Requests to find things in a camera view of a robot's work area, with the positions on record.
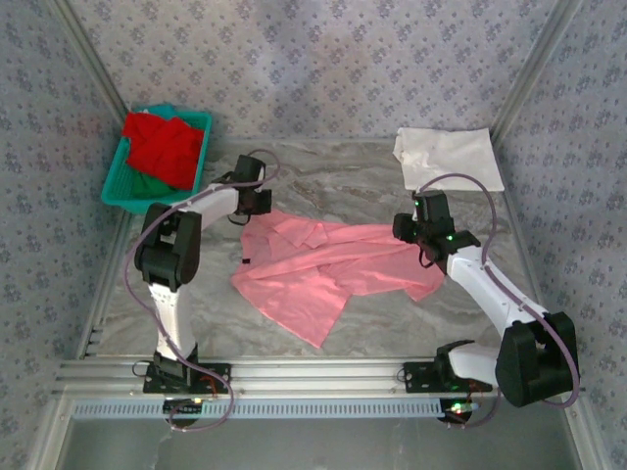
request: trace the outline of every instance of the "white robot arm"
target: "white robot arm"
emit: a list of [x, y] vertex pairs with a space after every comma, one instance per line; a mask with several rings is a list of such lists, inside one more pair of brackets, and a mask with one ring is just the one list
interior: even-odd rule
[[[219, 218], [231, 214], [247, 216], [270, 212], [271, 191], [260, 185], [229, 187], [231, 183], [254, 183], [265, 178], [265, 164], [240, 156], [234, 171], [209, 186], [219, 190], [176, 211], [162, 221], [139, 246], [135, 267], [148, 283], [157, 314], [170, 339], [190, 362], [198, 363], [198, 348], [191, 326], [189, 282], [200, 262], [201, 232]], [[154, 204], [144, 220], [146, 230], [170, 206]], [[193, 369], [183, 366], [159, 332], [154, 356], [155, 373], [164, 381], [182, 388], [198, 379]]]
[[413, 214], [395, 216], [394, 236], [421, 248], [419, 261], [423, 266], [426, 258], [460, 284], [490, 317], [502, 338], [499, 348], [460, 341], [438, 349], [434, 367], [445, 390], [454, 390], [446, 384], [456, 379], [473, 379], [499, 387], [515, 406], [572, 390], [568, 359], [529, 310], [555, 330], [576, 368], [575, 329], [570, 318], [563, 312], [547, 313], [520, 292], [489, 258], [483, 262], [479, 241], [468, 231], [455, 230], [442, 191], [414, 194], [413, 199]]

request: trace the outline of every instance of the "pink cloth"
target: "pink cloth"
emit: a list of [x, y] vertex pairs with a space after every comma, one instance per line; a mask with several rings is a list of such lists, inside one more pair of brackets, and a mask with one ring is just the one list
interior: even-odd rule
[[405, 289], [415, 301], [444, 275], [418, 263], [419, 248], [390, 225], [346, 225], [281, 211], [255, 216], [242, 233], [233, 286], [265, 316], [319, 348], [348, 299]]

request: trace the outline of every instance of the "marble table surface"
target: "marble table surface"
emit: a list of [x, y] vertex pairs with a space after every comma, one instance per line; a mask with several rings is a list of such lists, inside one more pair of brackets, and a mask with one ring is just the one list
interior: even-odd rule
[[[240, 154], [271, 149], [282, 161], [273, 190], [273, 206], [284, 212], [351, 224], [390, 223], [397, 212], [410, 212], [401, 166], [392, 156], [394, 142], [217, 143], [208, 155], [205, 181], [233, 169]], [[490, 256], [525, 293], [529, 286], [502, 194], [495, 194], [499, 231]], [[480, 192], [449, 192], [458, 229], [485, 241], [490, 212]], [[143, 217], [134, 217], [131, 240]], [[191, 286], [193, 328], [203, 357], [432, 356], [439, 346], [471, 339], [496, 345], [498, 335], [475, 301], [450, 279], [428, 298], [413, 302], [404, 291], [352, 297], [322, 348], [300, 340], [252, 307], [229, 282], [241, 262], [242, 228], [226, 219], [202, 236], [201, 264]], [[146, 301], [147, 286], [131, 268], [131, 286]], [[121, 275], [103, 317], [98, 354], [149, 355], [157, 345], [152, 319], [125, 291]]]

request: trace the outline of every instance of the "basket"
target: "basket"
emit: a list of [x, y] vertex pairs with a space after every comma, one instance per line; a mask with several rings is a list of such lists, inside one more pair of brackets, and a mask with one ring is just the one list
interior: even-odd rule
[[109, 206], [119, 206], [132, 213], [143, 214], [146, 213], [148, 208], [154, 203], [171, 205], [197, 194], [200, 191], [205, 156], [209, 148], [209, 130], [212, 127], [211, 115], [189, 111], [168, 112], [166, 110], [162, 111], [161, 107], [149, 108], [149, 111], [162, 118], [171, 118], [172, 116], [181, 118], [191, 127], [205, 131], [205, 136], [203, 137], [203, 145], [200, 149], [196, 178], [194, 179], [194, 187], [192, 190], [176, 191], [173, 194], [168, 194], [167, 196], [157, 199], [137, 199], [132, 196], [133, 176], [136, 170], [126, 164], [128, 152], [130, 151], [130, 141], [126, 137], [120, 140], [101, 197], [103, 203]]

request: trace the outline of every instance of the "white cloth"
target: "white cloth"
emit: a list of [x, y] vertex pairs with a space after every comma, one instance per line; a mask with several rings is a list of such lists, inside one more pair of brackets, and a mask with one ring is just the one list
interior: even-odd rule
[[[401, 127], [394, 145], [394, 156], [401, 162], [406, 189], [416, 190], [446, 173], [474, 176], [489, 191], [505, 189], [488, 129], [448, 132]], [[462, 178], [446, 178], [429, 189], [481, 190], [472, 181]]]

